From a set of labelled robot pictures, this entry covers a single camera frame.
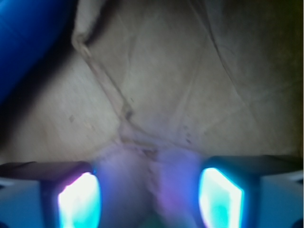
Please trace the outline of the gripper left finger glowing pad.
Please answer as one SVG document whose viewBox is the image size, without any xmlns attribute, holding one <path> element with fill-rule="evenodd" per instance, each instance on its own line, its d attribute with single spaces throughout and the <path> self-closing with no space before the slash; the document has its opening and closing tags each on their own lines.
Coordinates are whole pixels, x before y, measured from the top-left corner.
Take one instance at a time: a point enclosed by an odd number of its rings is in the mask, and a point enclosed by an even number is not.
<svg viewBox="0 0 304 228">
<path fill-rule="evenodd" d="M 97 228 L 101 211 L 100 183 L 87 162 L 0 166 L 2 228 Z"/>
</svg>

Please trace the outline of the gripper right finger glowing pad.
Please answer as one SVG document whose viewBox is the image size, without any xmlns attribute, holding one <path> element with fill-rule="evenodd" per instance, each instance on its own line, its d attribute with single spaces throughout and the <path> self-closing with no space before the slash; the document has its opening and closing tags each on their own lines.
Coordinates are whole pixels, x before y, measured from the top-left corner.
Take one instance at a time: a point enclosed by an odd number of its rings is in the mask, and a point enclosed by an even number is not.
<svg viewBox="0 0 304 228">
<path fill-rule="evenodd" d="M 303 160 L 291 155 L 212 156 L 198 180 L 203 226 L 301 228 L 303 178 Z"/>
</svg>

